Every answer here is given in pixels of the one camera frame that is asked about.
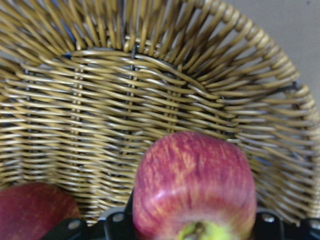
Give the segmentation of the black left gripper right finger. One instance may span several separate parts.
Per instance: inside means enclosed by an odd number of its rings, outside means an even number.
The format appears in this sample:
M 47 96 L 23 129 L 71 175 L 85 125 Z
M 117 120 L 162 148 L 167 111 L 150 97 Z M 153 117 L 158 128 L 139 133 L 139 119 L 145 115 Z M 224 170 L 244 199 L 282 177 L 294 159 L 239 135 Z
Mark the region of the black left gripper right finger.
M 275 211 L 258 207 L 252 240 L 318 240 L 320 219 L 307 217 L 298 223 L 288 223 Z

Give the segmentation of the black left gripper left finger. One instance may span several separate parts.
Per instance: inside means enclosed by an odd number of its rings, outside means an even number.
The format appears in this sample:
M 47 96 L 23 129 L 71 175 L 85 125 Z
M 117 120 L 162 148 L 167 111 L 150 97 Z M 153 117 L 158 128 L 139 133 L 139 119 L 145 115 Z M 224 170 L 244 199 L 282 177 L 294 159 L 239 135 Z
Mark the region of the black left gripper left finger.
M 43 240 L 135 240 L 132 218 L 133 195 L 125 207 L 110 208 L 89 226 L 80 218 L 67 218 L 53 227 Z

